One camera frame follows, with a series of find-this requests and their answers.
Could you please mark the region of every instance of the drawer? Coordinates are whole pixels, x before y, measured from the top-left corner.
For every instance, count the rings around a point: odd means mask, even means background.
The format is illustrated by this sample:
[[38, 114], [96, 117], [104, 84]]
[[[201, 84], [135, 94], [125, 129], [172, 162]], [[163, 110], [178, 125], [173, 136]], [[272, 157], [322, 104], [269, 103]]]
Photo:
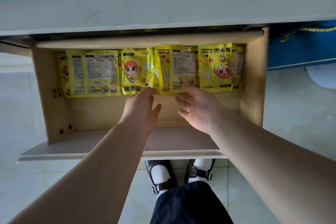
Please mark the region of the drawer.
[[[159, 44], [237, 43], [244, 45], [242, 90], [215, 93], [229, 109], [262, 126], [267, 69], [268, 28], [245, 32], [169, 34], [37, 42], [31, 56], [43, 109], [47, 142], [23, 153], [24, 159], [82, 158], [120, 119], [128, 96], [65, 98], [61, 92], [56, 53], [66, 48], [115, 50]], [[143, 159], [224, 158], [212, 139], [177, 113], [175, 96], [154, 96], [162, 104], [157, 128], [149, 136]]]

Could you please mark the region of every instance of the white round object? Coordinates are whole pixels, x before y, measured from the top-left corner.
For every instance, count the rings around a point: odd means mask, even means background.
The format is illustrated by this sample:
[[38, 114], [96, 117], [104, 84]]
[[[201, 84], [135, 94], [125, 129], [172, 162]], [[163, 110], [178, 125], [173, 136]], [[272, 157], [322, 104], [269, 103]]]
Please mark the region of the white round object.
[[306, 67], [311, 79], [318, 85], [336, 89], [336, 63]]

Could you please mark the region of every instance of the person's right arm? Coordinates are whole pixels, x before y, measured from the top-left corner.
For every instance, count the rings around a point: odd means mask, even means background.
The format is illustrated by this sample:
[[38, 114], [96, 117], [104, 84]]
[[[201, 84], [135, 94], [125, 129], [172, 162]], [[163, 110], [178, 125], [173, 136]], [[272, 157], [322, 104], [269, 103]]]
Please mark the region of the person's right arm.
[[282, 223], [336, 223], [336, 162], [297, 146], [183, 87], [179, 114], [211, 136]]

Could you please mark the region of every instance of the foot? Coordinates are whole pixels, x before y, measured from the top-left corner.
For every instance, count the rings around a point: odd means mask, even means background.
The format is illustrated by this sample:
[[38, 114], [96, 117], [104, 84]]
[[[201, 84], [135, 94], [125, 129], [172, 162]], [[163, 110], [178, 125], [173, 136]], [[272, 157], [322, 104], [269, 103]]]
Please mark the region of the foot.
[[212, 179], [212, 167], [216, 159], [191, 159], [185, 173], [185, 184], [196, 181], [208, 182]]
[[177, 186], [169, 160], [146, 160], [145, 164], [153, 183], [151, 189], [154, 195], [160, 196]]

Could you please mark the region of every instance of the black shoe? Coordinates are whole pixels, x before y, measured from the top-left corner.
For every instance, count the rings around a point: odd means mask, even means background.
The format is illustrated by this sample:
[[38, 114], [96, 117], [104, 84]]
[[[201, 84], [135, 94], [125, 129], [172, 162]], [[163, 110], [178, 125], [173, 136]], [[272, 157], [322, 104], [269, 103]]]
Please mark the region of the black shoe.
[[[149, 174], [150, 179], [152, 180], [153, 185], [151, 186], [152, 192], [154, 195], [158, 195], [160, 191], [165, 189], [172, 189], [177, 186], [177, 182], [175, 179], [175, 175], [173, 173], [173, 169], [170, 164], [170, 160], [145, 160], [146, 168]], [[163, 165], [167, 168], [170, 178], [166, 182], [162, 182], [159, 184], [154, 184], [151, 170], [154, 166]]]
[[212, 179], [212, 167], [213, 167], [213, 164], [215, 163], [215, 160], [216, 159], [213, 158], [210, 169], [208, 171], [204, 171], [204, 170], [197, 169], [196, 167], [194, 167], [193, 164], [195, 163], [195, 159], [191, 159], [189, 161], [187, 171], [185, 172], [184, 183], [187, 184], [189, 178], [196, 178], [196, 177], [202, 177], [207, 180], [211, 180]]

